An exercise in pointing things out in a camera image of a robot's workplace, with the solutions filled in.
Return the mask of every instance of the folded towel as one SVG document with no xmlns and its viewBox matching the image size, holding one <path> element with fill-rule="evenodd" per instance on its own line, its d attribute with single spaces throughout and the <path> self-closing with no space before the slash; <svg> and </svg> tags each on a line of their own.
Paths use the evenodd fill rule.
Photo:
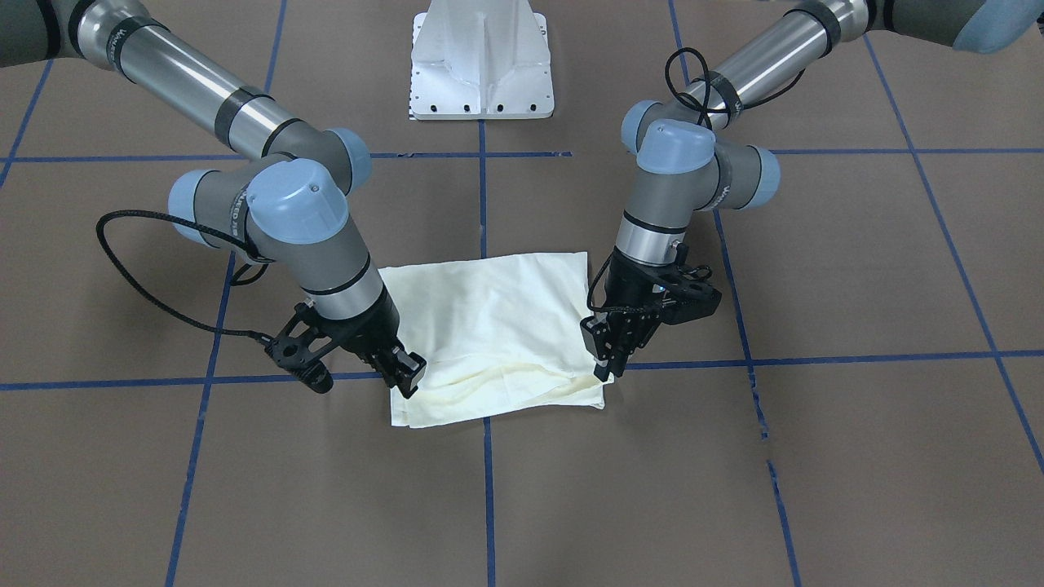
<svg viewBox="0 0 1044 587">
<path fill-rule="evenodd" d="M 579 321 L 587 254 L 535 253 L 387 267 L 399 338 L 428 360 L 412 398 L 392 390 L 392 425 L 423 428 L 537 405 L 606 403 Z"/>
</svg>

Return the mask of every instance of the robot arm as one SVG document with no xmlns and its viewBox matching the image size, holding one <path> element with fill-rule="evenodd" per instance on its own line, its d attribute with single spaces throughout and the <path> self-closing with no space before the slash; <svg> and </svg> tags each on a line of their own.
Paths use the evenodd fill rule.
<svg viewBox="0 0 1044 587">
<path fill-rule="evenodd" d="M 286 263 L 310 303 L 265 350 L 317 392 L 332 379 L 319 361 L 337 347 L 356 353 L 405 397 L 425 360 L 398 339 L 399 315 L 370 258 L 346 195 L 370 175 L 358 136 L 319 132 L 247 86 L 153 20 L 137 0 L 15 0 L 0 3 L 0 67 L 81 56 L 129 81 L 252 160 L 232 172 L 199 170 L 171 189 L 174 216 L 245 241 L 251 262 Z M 230 248 L 177 226 L 191 240 Z M 304 323 L 307 329 L 291 335 Z M 321 349 L 312 343 L 330 338 Z"/>
<path fill-rule="evenodd" d="M 595 278 L 609 269 L 606 303 L 591 306 L 594 314 L 580 322 L 598 361 L 595 375 L 603 381 L 610 373 L 621 376 L 661 323 L 689 322 L 717 308 L 721 295 L 707 281 L 709 269 L 685 264 L 692 212 L 760 206 L 780 179 L 772 152 L 715 135 L 740 118 L 744 104 L 871 29 L 989 53 L 1018 39 L 1042 11 L 1044 0 L 810 0 L 710 70 L 708 79 L 690 84 L 687 96 L 635 104 L 621 126 L 622 142 L 637 157 L 635 188 L 612 256 Z"/>
</svg>

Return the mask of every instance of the light blue joint cap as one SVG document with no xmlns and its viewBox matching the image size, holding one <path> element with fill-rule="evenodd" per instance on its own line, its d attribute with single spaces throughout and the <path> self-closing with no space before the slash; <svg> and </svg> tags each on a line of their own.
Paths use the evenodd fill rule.
<svg viewBox="0 0 1044 587">
<path fill-rule="evenodd" d="M 953 41 L 958 51 L 995 53 L 1022 37 L 1044 13 L 1044 0 L 987 0 Z"/>
<path fill-rule="evenodd" d="M 374 172 L 374 160 L 370 157 L 370 147 L 362 141 L 362 137 L 348 128 L 329 128 L 329 132 L 337 135 L 345 144 L 345 150 L 348 151 L 348 160 L 352 163 L 352 187 L 348 193 L 352 193 L 370 181 L 370 175 Z"/>
<path fill-rule="evenodd" d="M 776 159 L 773 151 L 766 148 L 755 146 L 754 149 L 758 151 L 758 157 L 761 159 L 761 179 L 758 180 L 758 188 L 754 190 L 754 197 L 751 198 L 751 202 L 746 206 L 740 208 L 740 210 L 761 206 L 772 199 L 780 189 L 779 159 Z"/>
<path fill-rule="evenodd" d="M 348 199 L 317 161 L 282 161 L 246 186 L 246 203 L 258 228 L 290 244 L 323 242 L 348 222 Z"/>
<path fill-rule="evenodd" d="M 167 211 L 171 216 L 177 216 L 190 222 L 195 221 L 195 190 L 199 187 L 199 180 L 203 180 L 203 177 L 211 171 L 213 169 L 196 169 L 177 178 L 174 185 L 170 187 L 170 195 L 167 197 Z M 207 242 L 203 238 L 203 234 L 195 229 L 181 225 L 174 225 L 174 229 L 189 240 L 194 240 L 211 249 L 217 249 L 217 246 Z"/>
<path fill-rule="evenodd" d="M 661 175 L 695 171 L 714 159 L 714 133 L 703 126 L 661 118 L 645 131 L 638 166 Z"/>
<path fill-rule="evenodd" d="M 631 107 L 623 117 L 623 124 L 620 124 L 620 140 L 631 155 L 638 155 L 638 130 L 642 125 L 642 118 L 645 118 L 645 113 L 658 103 L 660 102 L 656 100 L 642 100 Z"/>
</svg>

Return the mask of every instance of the white cloth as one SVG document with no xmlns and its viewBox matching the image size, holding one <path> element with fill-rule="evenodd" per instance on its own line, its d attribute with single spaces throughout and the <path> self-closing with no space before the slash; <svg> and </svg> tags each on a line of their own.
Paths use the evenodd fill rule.
<svg viewBox="0 0 1044 587">
<path fill-rule="evenodd" d="M 536 253 L 387 267 L 399 338 L 428 360 L 417 393 L 392 390 L 392 425 L 423 428 L 536 405 L 606 403 L 579 321 L 587 254 Z"/>
</svg>

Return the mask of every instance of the white plastic base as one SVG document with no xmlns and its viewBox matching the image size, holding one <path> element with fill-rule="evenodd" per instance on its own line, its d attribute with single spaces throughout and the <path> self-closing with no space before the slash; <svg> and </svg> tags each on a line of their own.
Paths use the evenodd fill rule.
<svg viewBox="0 0 1044 587">
<path fill-rule="evenodd" d="M 413 19 L 409 115 L 547 118 L 554 111 L 547 20 L 528 0 L 432 0 Z"/>
</svg>

